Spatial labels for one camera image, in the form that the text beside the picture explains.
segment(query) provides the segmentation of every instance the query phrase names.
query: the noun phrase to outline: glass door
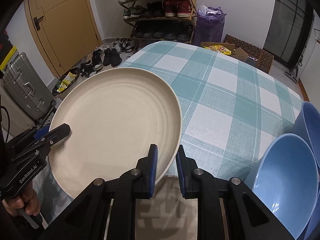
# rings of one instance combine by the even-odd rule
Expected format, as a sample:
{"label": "glass door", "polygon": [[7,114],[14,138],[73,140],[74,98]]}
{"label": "glass door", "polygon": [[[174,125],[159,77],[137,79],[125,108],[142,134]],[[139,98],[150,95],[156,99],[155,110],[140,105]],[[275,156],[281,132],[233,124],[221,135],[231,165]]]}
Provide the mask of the glass door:
{"label": "glass door", "polygon": [[313,19],[307,0],[276,0],[263,49],[288,69],[298,62],[306,45]]}

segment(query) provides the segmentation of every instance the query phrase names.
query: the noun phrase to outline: human hand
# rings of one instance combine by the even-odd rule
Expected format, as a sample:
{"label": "human hand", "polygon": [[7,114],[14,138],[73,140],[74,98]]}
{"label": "human hand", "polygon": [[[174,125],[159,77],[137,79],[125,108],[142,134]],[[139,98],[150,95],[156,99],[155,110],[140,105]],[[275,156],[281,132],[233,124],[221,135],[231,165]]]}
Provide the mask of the human hand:
{"label": "human hand", "polygon": [[24,206],[26,206],[25,211],[29,216],[36,216],[40,212],[40,201],[37,193],[32,188],[32,182],[26,186],[19,197],[15,199],[5,198],[2,203],[7,212],[13,217],[20,215],[17,209],[23,208]]}

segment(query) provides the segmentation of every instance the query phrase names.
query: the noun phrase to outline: purple bag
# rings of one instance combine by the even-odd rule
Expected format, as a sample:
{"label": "purple bag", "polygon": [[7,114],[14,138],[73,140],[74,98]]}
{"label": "purple bag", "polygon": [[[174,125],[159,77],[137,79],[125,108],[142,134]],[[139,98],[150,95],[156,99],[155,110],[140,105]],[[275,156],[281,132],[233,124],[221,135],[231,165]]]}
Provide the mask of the purple bag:
{"label": "purple bag", "polygon": [[201,5],[198,9],[193,45],[201,42],[221,42],[224,18],[227,15],[219,8]]}

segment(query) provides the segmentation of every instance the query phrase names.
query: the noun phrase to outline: teal and white tablecloth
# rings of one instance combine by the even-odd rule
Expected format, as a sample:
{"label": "teal and white tablecloth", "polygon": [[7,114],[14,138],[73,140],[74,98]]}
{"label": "teal and white tablecloth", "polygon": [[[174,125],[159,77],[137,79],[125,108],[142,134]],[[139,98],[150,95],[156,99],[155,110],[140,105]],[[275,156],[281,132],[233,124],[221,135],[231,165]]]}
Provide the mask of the teal and white tablecloth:
{"label": "teal and white tablecloth", "polygon": [[[244,179],[270,143],[289,131],[303,102],[284,84],[244,62],[178,42],[150,44],[120,67],[149,70],[171,85],[182,109],[186,156],[221,179]],[[177,174],[175,162],[168,174]],[[48,165],[34,187],[47,222],[72,201]]]}

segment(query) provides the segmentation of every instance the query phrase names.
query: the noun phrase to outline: gray suitcase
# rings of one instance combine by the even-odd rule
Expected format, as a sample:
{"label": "gray suitcase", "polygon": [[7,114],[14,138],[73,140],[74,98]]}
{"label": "gray suitcase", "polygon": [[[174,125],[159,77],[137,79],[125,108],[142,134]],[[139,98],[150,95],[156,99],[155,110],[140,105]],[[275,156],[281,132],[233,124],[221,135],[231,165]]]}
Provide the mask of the gray suitcase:
{"label": "gray suitcase", "polygon": [[56,105],[52,93],[43,83],[22,52],[4,72],[4,87],[16,103],[40,124]]}

